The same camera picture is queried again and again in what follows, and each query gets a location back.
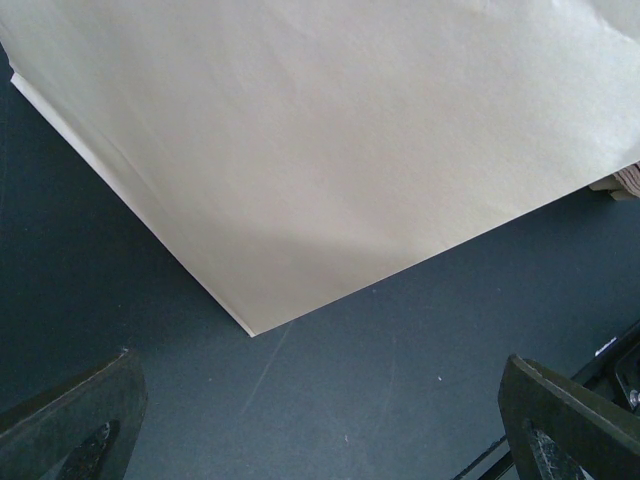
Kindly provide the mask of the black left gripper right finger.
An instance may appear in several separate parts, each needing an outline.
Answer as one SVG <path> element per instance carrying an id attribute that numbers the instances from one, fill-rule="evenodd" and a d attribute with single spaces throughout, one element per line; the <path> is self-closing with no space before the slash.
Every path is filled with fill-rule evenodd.
<path id="1" fill-rule="evenodd" d="M 521 479 L 639 477 L 639 418 L 601 395 L 512 355 L 498 403 Z"/>

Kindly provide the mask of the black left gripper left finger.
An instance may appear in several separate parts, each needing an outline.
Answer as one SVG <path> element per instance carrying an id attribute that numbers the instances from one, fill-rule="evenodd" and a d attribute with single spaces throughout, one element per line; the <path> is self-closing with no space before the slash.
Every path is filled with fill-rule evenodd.
<path id="1" fill-rule="evenodd" d="M 122 479 L 146 407 L 140 358 L 123 351 L 1 414 L 1 477 Z"/>

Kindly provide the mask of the cream paper bag with handles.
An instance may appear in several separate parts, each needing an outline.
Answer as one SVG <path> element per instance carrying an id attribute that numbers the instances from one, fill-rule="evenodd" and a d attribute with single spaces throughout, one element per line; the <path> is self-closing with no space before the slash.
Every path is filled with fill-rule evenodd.
<path id="1" fill-rule="evenodd" d="M 1 43 L 254 336 L 639 158 L 635 1 L 5 1 Z"/>

